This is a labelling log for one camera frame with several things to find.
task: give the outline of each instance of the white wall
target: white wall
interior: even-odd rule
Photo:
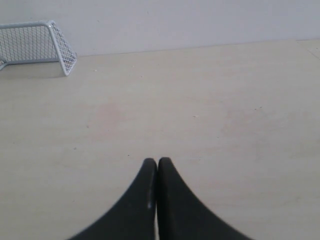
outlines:
[[[320,37],[319,0],[0,0],[0,23],[56,20],[80,55]]]

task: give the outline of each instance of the black plastic part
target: black plastic part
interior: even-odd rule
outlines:
[[[249,240],[201,203],[170,158],[158,165],[157,218],[160,240]]]
[[[157,164],[144,160],[118,202],[93,225],[70,240],[154,240]]]

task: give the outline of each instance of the mini soccer goal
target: mini soccer goal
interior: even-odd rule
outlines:
[[[68,76],[77,62],[54,21],[0,25],[0,70],[7,65],[60,62]]]

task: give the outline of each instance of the wooden floor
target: wooden floor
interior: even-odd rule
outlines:
[[[63,240],[171,157],[256,240],[319,240],[320,41],[80,57],[0,72],[0,235]]]

